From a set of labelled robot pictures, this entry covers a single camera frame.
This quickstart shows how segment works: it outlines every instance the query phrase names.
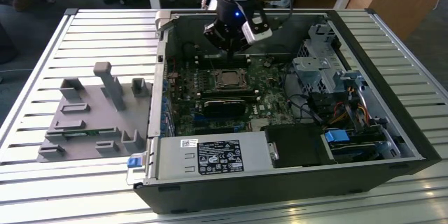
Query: power supply label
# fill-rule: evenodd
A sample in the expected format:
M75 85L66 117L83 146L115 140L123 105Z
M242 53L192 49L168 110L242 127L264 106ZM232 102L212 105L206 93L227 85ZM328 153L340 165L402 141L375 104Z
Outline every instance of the power supply label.
M198 143L198 163L202 175L243 172L240 140Z

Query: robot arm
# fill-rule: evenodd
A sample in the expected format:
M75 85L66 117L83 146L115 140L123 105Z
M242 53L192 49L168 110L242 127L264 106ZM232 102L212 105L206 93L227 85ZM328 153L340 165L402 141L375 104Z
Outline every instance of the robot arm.
M204 35L216 48L232 54L272 36L278 28L268 20L260 0L216 0L216 19Z

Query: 3d printed holder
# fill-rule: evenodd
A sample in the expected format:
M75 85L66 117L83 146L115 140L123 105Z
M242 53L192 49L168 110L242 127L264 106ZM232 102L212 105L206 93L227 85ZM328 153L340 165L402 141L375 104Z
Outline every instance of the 3d printed holder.
M146 150L152 84L135 78L122 85L111 68L110 62L94 67L104 85L64 79L39 162L130 156Z

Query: cpu socket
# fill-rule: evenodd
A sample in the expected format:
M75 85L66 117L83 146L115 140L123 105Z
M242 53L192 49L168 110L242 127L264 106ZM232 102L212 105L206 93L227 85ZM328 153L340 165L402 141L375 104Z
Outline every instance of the cpu socket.
M215 71L216 89L235 90L247 89L246 70L222 69Z

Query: yellow wire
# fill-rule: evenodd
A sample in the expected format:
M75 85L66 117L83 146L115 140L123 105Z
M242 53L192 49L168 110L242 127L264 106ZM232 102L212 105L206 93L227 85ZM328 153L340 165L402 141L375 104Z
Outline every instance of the yellow wire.
M330 124L334 124L335 122L343 120L343 118L347 116L347 112L344 112Z
M368 113L367 113L366 109L362 106L359 106L358 108L363 110L364 120L366 120L366 123L368 124Z

